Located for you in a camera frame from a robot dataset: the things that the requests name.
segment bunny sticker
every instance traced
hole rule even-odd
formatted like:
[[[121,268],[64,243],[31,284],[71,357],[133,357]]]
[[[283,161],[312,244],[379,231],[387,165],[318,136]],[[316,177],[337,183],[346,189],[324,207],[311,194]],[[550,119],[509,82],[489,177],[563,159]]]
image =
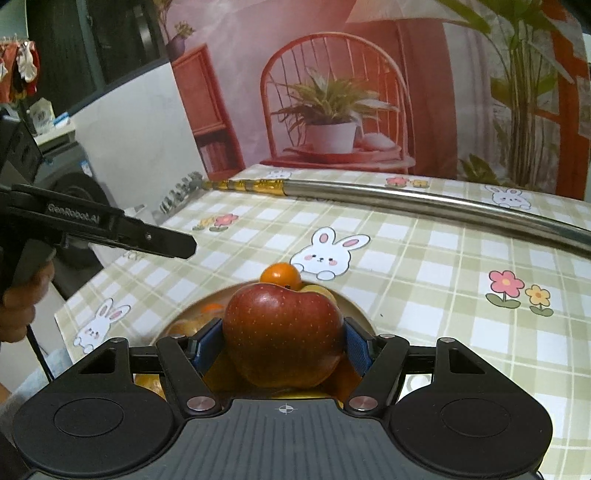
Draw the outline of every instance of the bunny sticker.
[[[521,196],[521,190],[507,189],[505,191],[501,187],[491,185],[485,185],[485,188],[492,192],[492,201],[500,207],[521,208],[523,210],[531,208],[531,203]]]
[[[290,264],[299,272],[316,275],[318,280],[332,280],[349,269],[351,251],[364,247],[370,241],[367,235],[353,235],[335,243],[336,233],[325,226],[315,231],[312,244],[293,257]]]
[[[121,320],[131,310],[129,305],[117,307],[115,310],[112,308],[113,299],[106,299],[96,311],[95,317],[82,327],[74,338],[74,346],[81,346],[85,355],[103,343],[111,324]]]
[[[270,179],[270,180],[278,180],[278,179],[288,179],[289,177],[291,177],[290,171],[272,170],[267,174],[267,176],[265,178]]]

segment chair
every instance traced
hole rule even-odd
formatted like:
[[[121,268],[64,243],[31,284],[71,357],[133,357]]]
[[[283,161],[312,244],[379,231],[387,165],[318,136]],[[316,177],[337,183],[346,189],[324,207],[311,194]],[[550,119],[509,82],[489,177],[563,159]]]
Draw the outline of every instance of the chair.
[[[261,75],[261,99],[267,126],[271,159],[262,164],[276,167],[322,168],[327,165],[307,164],[297,156],[285,152],[286,148],[300,147],[306,141],[305,126],[288,131],[272,112],[292,104],[285,85],[305,83],[309,80],[306,68],[314,68],[325,78],[357,78],[364,80],[369,90],[379,93],[379,99],[389,102],[400,111],[379,112],[379,121],[365,119],[363,132],[380,132],[401,147],[399,160],[373,164],[332,164],[332,168],[387,173],[408,173],[415,165],[412,158],[414,145],[409,142],[413,116],[408,87],[396,62],[380,47],[370,41],[340,32],[322,32],[298,38],[276,52],[267,62]]]

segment pink flower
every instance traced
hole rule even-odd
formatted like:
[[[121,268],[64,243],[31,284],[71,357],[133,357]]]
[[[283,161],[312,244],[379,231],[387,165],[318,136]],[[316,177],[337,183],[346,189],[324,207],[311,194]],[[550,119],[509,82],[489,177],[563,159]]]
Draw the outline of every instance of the pink flower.
[[[488,274],[488,278],[492,280],[492,291],[506,293],[513,298],[517,298],[521,293],[519,290],[525,287],[523,281],[515,278],[515,274],[509,270],[505,270],[503,273],[493,270]]]
[[[394,185],[395,187],[405,187],[408,183],[408,180],[404,177],[390,177],[386,179],[386,183],[388,185]]]
[[[217,217],[216,221],[214,222],[214,226],[228,226],[231,225],[233,221],[238,220],[238,215],[233,215],[232,213],[227,213],[226,215],[222,215],[221,217]]]

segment red apple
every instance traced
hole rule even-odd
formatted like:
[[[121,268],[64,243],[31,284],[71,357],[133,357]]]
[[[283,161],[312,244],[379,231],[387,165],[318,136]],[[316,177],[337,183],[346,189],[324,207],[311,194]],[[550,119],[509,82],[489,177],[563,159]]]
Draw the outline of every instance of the red apple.
[[[260,388],[313,388],[343,356],[340,310],[324,295],[255,283],[238,290],[222,323],[238,372]]]

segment printed backdrop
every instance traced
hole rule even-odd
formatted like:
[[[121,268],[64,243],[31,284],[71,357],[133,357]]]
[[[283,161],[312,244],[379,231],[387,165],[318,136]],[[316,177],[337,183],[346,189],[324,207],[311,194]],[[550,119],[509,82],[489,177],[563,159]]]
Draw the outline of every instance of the printed backdrop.
[[[333,159],[333,168],[583,199],[589,66],[581,28],[559,0],[154,2],[209,173],[326,162],[286,152],[307,145],[305,128],[288,135],[289,122],[273,115],[293,104],[284,84],[310,85],[312,67],[364,80],[399,107],[363,131],[384,134],[401,155]]]

